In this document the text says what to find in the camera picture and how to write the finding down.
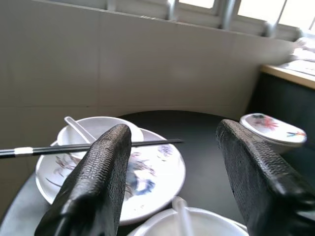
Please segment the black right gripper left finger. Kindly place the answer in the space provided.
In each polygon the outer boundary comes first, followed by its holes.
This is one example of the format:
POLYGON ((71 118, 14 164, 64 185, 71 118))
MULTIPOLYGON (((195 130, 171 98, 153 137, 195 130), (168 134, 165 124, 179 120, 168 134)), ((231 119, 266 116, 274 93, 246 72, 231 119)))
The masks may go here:
POLYGON ((102 134, 65 179, 34 236, 116 236, 131 153, 131 130, 102 134))

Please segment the white ceramic bowl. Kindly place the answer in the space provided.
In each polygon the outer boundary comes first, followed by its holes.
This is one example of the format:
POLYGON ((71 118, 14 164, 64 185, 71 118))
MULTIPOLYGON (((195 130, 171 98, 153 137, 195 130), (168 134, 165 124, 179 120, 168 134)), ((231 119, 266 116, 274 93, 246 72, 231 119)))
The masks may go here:
MULTIPOLYGON (((192 236, 249 236, 237 222, 200 208, 189 207, 192 236)), ((178 213, 164 210, 141 224, 127 236, 186 236, 178 213)))
POLYGON ((78 123, 82 128, 90 133, 95 139, 98 139, 103 133, 108 131, 110 128, 117 124, 125 124, 131 130, 131 141, 141 142, 144 141, 144 136, 135 124, 115 117, 89 117, 79 120, 75 120, 70 116, 64 118, 67 126, 65 126, 57 135, 57 144, 59 146, 64 145, 77 145, 77 144, 87 144, 87 139, 89 136, 82 137, 80 133, 77 132, 76 128, 72 126, 78 123))

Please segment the floral white plate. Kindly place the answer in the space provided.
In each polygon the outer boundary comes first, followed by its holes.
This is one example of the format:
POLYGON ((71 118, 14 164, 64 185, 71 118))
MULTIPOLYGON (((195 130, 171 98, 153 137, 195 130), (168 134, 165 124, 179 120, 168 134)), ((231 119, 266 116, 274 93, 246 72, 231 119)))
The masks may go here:
MULTIPOLYGON (((41 155, 35 168, 36 186, 52 204, 63 182, 84 153, 41 155)), ((172 144, 136 147, 131 150, 126 175, 126 191, 120 225, 140 222, 157 213, 181 190, 186 167, 172 144)))

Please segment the white barred window frame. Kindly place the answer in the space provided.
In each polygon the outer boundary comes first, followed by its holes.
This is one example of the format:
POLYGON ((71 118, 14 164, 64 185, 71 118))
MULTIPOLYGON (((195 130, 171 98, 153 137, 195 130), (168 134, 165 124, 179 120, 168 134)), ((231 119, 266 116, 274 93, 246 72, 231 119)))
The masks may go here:
POLYGON ((295 41, 315 38, 315 0, 36 0, 295 41))

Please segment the round black table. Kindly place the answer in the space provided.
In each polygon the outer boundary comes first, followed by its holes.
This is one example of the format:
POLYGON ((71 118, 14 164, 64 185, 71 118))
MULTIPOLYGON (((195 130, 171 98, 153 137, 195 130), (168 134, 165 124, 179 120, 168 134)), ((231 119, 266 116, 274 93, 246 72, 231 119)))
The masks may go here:
MULTIPOLYGON (((163 137, 183 139, 178 148, 186 165, 186 180, 180 196, 193 207, 243 223, 216 141, 221 117, 185 111, 148 111, 124 115, 123 119, 163 137)), ((35 174, 31 173, 2 218, 0 236, 33 236, 48 208, 35 184, 35 174)))

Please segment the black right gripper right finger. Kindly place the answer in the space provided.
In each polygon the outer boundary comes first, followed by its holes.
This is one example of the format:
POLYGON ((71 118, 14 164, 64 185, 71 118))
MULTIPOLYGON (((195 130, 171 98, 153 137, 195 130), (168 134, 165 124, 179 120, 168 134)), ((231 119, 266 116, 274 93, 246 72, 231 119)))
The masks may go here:
POLYGON ((216 139, 249 236, 315 236, 315 188, 238 122, 220 121, 216 139))

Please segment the white pink packet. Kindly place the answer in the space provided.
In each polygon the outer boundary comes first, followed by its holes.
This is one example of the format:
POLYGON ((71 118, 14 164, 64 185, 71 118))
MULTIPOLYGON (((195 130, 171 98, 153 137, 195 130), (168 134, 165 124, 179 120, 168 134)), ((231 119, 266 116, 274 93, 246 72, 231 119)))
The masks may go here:
POLYGON ((290 54, 288 68, 315 75, 315 39, 299 38, 290 54))

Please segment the white ceramic soup spoon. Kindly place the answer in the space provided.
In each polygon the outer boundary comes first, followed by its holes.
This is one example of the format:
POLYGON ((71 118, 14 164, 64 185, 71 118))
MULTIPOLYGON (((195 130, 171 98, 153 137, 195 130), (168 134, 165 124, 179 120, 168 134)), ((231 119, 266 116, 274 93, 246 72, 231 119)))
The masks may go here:
POLYGON ((194 236, 187 202, 181 197, 174 197, 172 208, 177 212, 182 236, 194 236))
POLYGON ((88 144, 92 144, 96 141, 96 138, 91 135, 84 127, 82 127, 77 121, 72 117, 67 116, 64 121, 71 126, 88 144))

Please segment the small floral white bowl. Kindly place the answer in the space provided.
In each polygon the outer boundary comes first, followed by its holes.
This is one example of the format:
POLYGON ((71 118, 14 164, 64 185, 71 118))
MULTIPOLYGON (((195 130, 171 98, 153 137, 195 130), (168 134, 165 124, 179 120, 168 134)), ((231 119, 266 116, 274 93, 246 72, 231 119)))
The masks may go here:
POLYGON ((299 148, 307 141, 304 130, 262 113, 244 115, 240 123, 268 142, 277 153, 299 148))

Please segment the dark wood-topped side table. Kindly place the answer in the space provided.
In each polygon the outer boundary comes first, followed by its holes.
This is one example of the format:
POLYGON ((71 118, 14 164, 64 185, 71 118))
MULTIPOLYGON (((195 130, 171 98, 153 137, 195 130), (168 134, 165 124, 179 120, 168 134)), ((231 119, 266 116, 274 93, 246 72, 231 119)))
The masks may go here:
POLYGON ((291 153, 315 157, 315 76, 262 65, 246 112, 264 113, 303 129, 307 141, 291 153))

